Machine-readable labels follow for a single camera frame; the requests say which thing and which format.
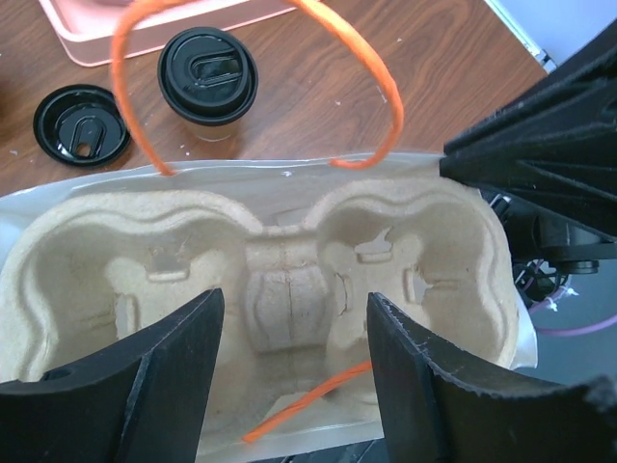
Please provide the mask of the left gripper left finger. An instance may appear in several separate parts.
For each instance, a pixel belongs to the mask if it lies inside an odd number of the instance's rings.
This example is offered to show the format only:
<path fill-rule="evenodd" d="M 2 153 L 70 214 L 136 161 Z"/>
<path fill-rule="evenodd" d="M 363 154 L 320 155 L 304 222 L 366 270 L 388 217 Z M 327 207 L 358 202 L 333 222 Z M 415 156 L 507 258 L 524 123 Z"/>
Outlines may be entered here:
<path fill-rule="evenodd" d="M 2 461 L 195 461 L 224 310 L 207 290 L 38 382 L 3 383 Z"/>

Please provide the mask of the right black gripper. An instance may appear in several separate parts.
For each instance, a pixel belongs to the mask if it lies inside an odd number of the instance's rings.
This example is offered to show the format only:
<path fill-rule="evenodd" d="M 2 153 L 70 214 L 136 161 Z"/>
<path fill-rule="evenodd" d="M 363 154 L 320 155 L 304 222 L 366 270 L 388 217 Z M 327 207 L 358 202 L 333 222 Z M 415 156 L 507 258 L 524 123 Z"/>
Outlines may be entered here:
<path fill-rule="evenodd" d="M 614 43 L 584 47 L 443 150 L 442 177 L 577 224 L 491 196 L 523 299 L 544 299 L 616 259 L 616 242 L 601 237 L 616 233 Z"/>

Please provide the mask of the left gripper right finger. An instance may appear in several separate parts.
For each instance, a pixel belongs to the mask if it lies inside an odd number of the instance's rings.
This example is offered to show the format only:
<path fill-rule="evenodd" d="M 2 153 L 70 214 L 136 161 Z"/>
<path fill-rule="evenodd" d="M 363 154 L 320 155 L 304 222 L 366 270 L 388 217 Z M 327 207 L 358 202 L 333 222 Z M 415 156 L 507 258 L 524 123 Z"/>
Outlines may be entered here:
<path fill-rule="evenodd" d="M 390 461 L 615 461 L 615 378 L 563 386 L 496 366 L 380 293 L 366 321 Z"/>

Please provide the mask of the paper bag orange handles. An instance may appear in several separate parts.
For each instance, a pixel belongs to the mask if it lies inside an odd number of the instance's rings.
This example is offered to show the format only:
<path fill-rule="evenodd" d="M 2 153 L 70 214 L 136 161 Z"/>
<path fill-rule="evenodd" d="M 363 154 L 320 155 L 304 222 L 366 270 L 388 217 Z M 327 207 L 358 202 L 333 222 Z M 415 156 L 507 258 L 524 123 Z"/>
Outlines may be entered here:
<path fill-rule="evenodd" d="M 63 180 L 22 190 L 1 201 L 1 263 L 22 234 L 43 214 L 67 201 L 94 194 L 200 191 L 243 204 L 262 223 L 275 225 L 305 212 L 328 192 L 362 180 L 415 177 L 442 178 L 439 158 L 432 153 L 399 152 L 377 167 L 348 171 L 324 159 L 302 161 L 194 161 L 175 165 L 173 177 L 162 177 L 150 167 Z M 535 367 L 537 339 L 523 302 L 515 290 L 519 315 L 515 356 L 509 369 Z M 253 444 L 241 437 L 305 391 L 283 395 L 265 416 L 241 432 L 208 432 L 209 418 L 201 433 L 200 462 L 249 462 L 340 447 L 379 439 L 383 432 L 374 385 L 368 375 L 353 380 L 337 392 L 318 399 L 308 410 Z"/>

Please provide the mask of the brown paper cup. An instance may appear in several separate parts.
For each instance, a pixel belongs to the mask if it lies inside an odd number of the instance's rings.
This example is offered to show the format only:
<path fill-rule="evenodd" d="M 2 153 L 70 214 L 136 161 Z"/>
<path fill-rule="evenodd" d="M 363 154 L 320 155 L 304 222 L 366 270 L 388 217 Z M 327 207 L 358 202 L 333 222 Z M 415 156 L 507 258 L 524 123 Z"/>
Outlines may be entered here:
<path fill-rule="evenodd" d="M 214 143 L 224 141 L 234 136 L 240 129 L 241 120 L 235 119 L 228 122 L 214 121 L 201 123 L 185 119 L 184 125 L 200 140 Z"/>

